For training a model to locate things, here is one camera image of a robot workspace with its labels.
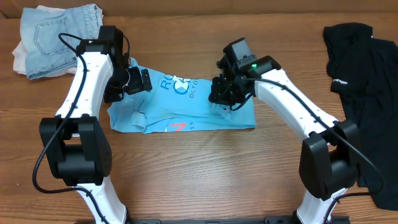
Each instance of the folded blue t-shirt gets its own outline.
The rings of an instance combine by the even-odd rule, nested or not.
[[[139,66],[132,58],[132,66]],[[255,128],[251,98],[239,110],[211,103],[211,81],[192,80],[148,69],[152,91],[125,95],[108,109],[111,128],[123,133]]]

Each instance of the wooden table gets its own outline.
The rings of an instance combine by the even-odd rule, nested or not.
[[[319,107],[344,120],[330,91],[322,32],[325,26],[363,22],[374,37],[398,40],[398,14],[264,14],[242,16],[105,17],[130,39],[139,64],[186,78],[211,79],[222,49],[247,38],[258,56],[273,56],[290,79]],[[54,116],[73,75],[28,80],[12,71],[18,19],[0,20],[0,223],[73,223],[91,220],[76,193],[44,195],[31,181],[42,150],[39,123]],[[100,123],[113,150],[111,178],[133,218],[163,220],[262,218],[288,215],[300,205],[301,143],[264,103],[256,102],[257,128],[240,131],[121,134]],[[64,187],[43,161],[39,183]],[[365,191],[353,187],[350,192]],[[336,215],[352,223],[398,223],[398,213],[377,209],[370,197],[347,198]]]

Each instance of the pocket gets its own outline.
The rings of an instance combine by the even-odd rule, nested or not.
[[[65,17],[58,21],[46,22],[36,25],[34,42],[43,56],[55,55],[69,50],[58,38],[59,33],[68,33],[68,18]],[[70,37],[62,37],[68,44]]]

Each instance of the robotic arm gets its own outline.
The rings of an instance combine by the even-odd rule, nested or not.
[[[63,179],[67,186],[84,188],[91,192],[94,200],[84,192],[79,191],[79,194],[93,213],[95,224],[133,223],[109,178],[112,153],[98,122],[102,97],[108,103],[122,100],[125,93],[134,94],[152,89],[147,70],[129,68],[129,55],[122,53],[123,37],[123,33],[115,26],[102,26],[97,40],[81,41],[77,51],[82,55],[88,72],[75,109],[65,126],[61,127],[60,134],[54,141],[50,141],[78,92],[84,73],[80,59],[72,87],[56,117],[43,118],[40,123],[43,145],[49,144],[46,155],[53,176]],[[287,78],[273,58],[266,56],[257,59],[244,39],[230,43],[223,52],[224,57],[217,63],[223,73],[214,77],[209,100],[233,106],[244,103],[248,95],[257,96],[274,109],[303,141],[299,169],[300,177],[307,188],[303,203],[292,216],[266,217],[260,223],[323,223],[334,198],[345,193],[358,178],[358,161],[317,119],[321,119],[356,148],[360,147],[358,129],[352,122],[338,122],[314,105]],[[264,79],[280,85],[264,82]],[[287,89],[294,92],[312,111],[316,111],[318,118],[315,119]],[[72,137],[80,137],[81,144],[64,143],[64,140]],[[336,150],[329,152],[328,144],[337,146]],[[331,216],[327,216],[327,220],[340,224],[349,223],[348,218],[332,220]],[[151,221],[135,220],[134,223],[151,224]],[[252,220],[234,223],[252,223]]]

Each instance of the black garment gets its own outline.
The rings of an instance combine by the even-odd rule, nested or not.
[[[361,131],[362,153],[386,179],[374,202],[379,208],[398,210],[398,47],[372,38],[372,32],[372,27],[358,23],[325,27],[326,70],[346,118]],[[360,187],[379,189],[379,177],[369,166],[362,166],[360,173]]]

